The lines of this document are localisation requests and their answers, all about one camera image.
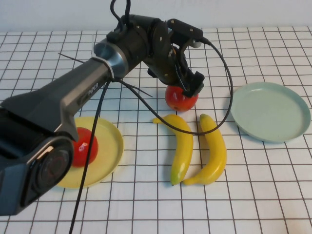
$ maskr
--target toy banana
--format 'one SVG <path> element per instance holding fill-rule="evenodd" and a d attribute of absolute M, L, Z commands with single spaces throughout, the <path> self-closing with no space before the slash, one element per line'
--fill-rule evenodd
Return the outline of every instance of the toy banana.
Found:
<path fill-rule="evenodd" d="M 167 115 L 163 118 L 169 124 L 185 130 L 191 131 L 191 128 L 187 122 L 177 115 Z M 153 123 L 162 123 L 158 118 L 153 119 Z M 171 129 L 176 136 L 176 150 L 175 157 L 171 166 L 171 184 L 179 184 L 185 177 L 187 170 L 189 169 L 192 153 L 193 153 L 193 135 L 182 133 Z"/>
<path fill-rule="evenodd" d="M 200 115 L 200 126 L 203 132 L 209 131 L 216 127 L 214 120 L 205 114 Z M 211 184 L 215 182 L 223 173 L 226 160 L 227 150 L 223 136 L 219 129 L 212 133 L 206 134 L 210 157 L 206 166 L 194 177 L 183 181 L 185 185 L 192 184 Z"/>

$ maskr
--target plastic plate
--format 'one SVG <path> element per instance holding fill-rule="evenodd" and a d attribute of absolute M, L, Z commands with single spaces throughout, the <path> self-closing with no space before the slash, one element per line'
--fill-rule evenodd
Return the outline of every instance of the plastic plate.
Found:
<path fill-rule="evenodd" d="M 258 82 L 234 93 L 231 113 L 247 134 L 267 142 L 285 142 L 305 133 L 311 123 L 306 102 L 285 86 Z"/>
<path fill-rule="evenodd" d="M 76 127 L 92 130 L 94 117 L 79 117 L 75 119 Z M 89 164 L 84 187 L 90 187 L 101 182 L 119 164 L 123 154 L 123 139 L 118 128 L 111 122 L 99 118 L 95 136 L 98 142 L 96 159 Z M 63 188 L 79 188 L 83 167 L 71 167 L 63 180 L 58 184 Z"/>

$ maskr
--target light green plate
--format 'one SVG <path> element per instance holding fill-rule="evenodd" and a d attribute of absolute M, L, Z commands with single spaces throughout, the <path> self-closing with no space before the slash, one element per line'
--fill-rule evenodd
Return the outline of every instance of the light green plate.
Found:
<path fill-rule="evenodd" d="M 305 133 L 311 113 L 305 101 L 285 86 L 258 82 L 234 93 L 231 113 L 247 134 L 263 141 L 285 142 Z"/>

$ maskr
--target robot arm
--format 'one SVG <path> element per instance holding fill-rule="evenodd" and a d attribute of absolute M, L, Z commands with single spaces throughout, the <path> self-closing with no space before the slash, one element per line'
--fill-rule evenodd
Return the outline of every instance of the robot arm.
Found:
<path fill-rule="evenodd" d="M 1 104 L 0 215 L 18 214 L 62 180 L 73 160 L 72 140 L 78 140 L 74 115 L 108 80 L 122 79 L 144 62 L 151 76 L 188 97 L 202 89 L 204 76 L 193 74 L 184 56 L 203 37 L 200 29 L 176 19 L 129 20 L 95 45 L 96 57 Z"/>

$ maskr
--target black cable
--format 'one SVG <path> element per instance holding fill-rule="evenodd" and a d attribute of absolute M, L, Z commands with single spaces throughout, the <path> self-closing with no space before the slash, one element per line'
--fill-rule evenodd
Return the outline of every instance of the black cable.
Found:
<path fill-rule="evenodd" d="M 226 61 L 224 60 L 223 56 L 221 55 L 221 53 L 218 51 L 218 49 L 209 41 L 207 40 L 206 38 L 204 38 L 202 40 L 202 42 L 204 44 L 207 44 L 209 46 L 211 46 L 217 53 L 218 55 L 220 56 L 223 64 L 224 64 L 224 67 L 228 73 L 228 76 L 229 76 L 229 80 L 230 80 L 230 86 L 231 86 L 231 89 L 230 89 L 230 104 L 229 104 L 229 107 L 228 107 L 228 110 L 223 118 L 223 120 L 213 129 L 209 130 L 209 131 L 205 131 L 205 132 L 202 132 L 202 133 L 195 133 L 195 132 L 189 132 L 189 131 L 185 131 L 185 130 L 182 130 L 182 129 L 179 129 L 171 124 L 169 124 L 168 122 L 166 122 L 162 117 L 160 117 L 156 111 L 154 111 L 149 104 L 147 104 L 147 102 L 129 85 L 127 84 L 126 82 L 122 81 L 122 80 L 118 80 L 117 82 L 123 84 L 124 86 L 126 86 L 128 89 L 130 89 L 130 91 L 132 93 L 134 93 L 142 102 L 143 104 L 157 117 L 159 118 L 159 120 L 161 122 L 163 122 L 165 125 L 167 125 L 168 127 L 174 129 L 174 130 L 177 130 L 179 132 L 182 132 L 182 133 L 187 133 L 187 134 L 192 134 L 192 135 L 196 135 L 196 136 L 203 136 L 205 134 L 208 134 L 208 133 L 211 133 L 215 130 L 217 130 L 219 127 L 221 127 L 221 125 L 225 122 L 225 120 L 227 119 L 227 117 L 229 116 L 230 114 L 230 111 L 231 111 L 231 107 L 232 107 L 232 103 L 233 103 L 233 94 L 234 94 L 234 91 L 233 91 L 233 80 L 232 80 L 232 76 L 231 76 L 231 73 L 230 73 L 230 70 L 229 70 L 229 67 L 228 65 L 226 64 Z"/>
<path fill-rule="evenodd" d="M 77 61 L 77 62 L 84 63 L 84 61 L 81 61 L 81 60 L 79 60 L 79 59 L 76 59 L 76 58 L 73 58 L 73 57 L 64 55 L 64 54 L 62 54 L 62 53 L 58 53 L 58 54 L 59 54 L 59 55 L 62 55 L 62 56 L 64 56 L 64 57 L 66 57 L 66 58 L 68 58 L 68 59 L 71 59 L 71 60 L 74 60 L 74 61 Z"/>
<path fill-rule="evenodd" d="M 111 12 L 112 12 L 113 16 L 115 16 L 115 18 L 118 20 L 118 26 L 120 27 L 120 30 L 122 31 L 123 30 L 123 22 L 114 10 L 115 2 L 116 2 L 116 0 L 111 1 Z"/>
<path fill-rule="evenodd" d="M 125 10 L 125 22 L 128 28 L 130 27 L 130 19 L 129 19 L 130 7 L 131 7 L 131 1 L 127 0 L 126 10 Z"/>
<path fill-rule="evenodd" d="M 85 163 L 84 169 L 83 169 L 81 184 L 80 184 L 80 188 L 79 188 L 79 192 L 78 192 L 78 197 L 77 197 L 77 200 L 76 200 L 76 205 L 75 205 L 75 209 L 74 209 L 72 223 L 71 223 L 71 226 L 70 226 L 70 229 L 69 229 L 69 234 L 72 234 L 73 228 L 74 228 L 74 225 L 75 225 L 75 220 L 76 220 L 76 215 L 77 215 L 77 211 L 78 211 L 78 206 L 79 206 L 79 203 L 80 203 L 82 189 L 83 189 L 84 181 L 85 181 L 86 175 L 87 175 L 88 164 L 89 164 L 89 159 L 90 159 L 90 154 L 91 154 L 91 148 L 92 148 L 93 139 L 94 139 L 94 135 L 95 135 L 95 132 L 96 132 L 97 123 L 98 123 L 98 117 L 99 117 L 99 114 L 101 112 L 102 103 L 103 103 L 104 96 L 105 96 L 105 93 L 107 91 L 107 88 L 108 88 L 109 84 L 110 84 L 110 81 L 107 81 L 105 86 L 104 86 L 104 88 L 103 88 L 101 97 L 100 97 L 99 102 L 98 102 L 97 112 L 96 112 L 96 115 L 94 117 L 94 122 L 93 122 L 93 126 L 92 126 L 92 131 L 91 131 L 91 137 L 90 137 L 90 143 L 89 143 L 89 148 L 88 148 L 87 159 L 86 159 L 86 163 Z"/>

